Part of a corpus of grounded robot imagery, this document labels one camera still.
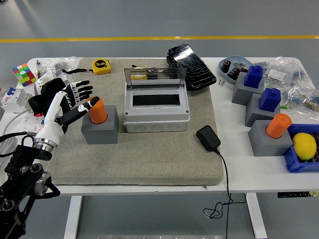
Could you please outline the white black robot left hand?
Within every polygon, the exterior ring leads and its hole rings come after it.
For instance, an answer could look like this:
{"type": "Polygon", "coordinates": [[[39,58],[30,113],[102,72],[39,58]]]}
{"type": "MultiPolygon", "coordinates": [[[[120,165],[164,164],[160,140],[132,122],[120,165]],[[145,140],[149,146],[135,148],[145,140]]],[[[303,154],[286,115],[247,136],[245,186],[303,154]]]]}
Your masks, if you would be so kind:
{"type": "Polygon", "coordinates": [[[59,90],[45,115],[44,127],[35,136],[34,147],[48,151],[55,149],[68,126],[97,105],[100,98],[90,97],[92,89],[89,81],[79,81],[59,90]]]}

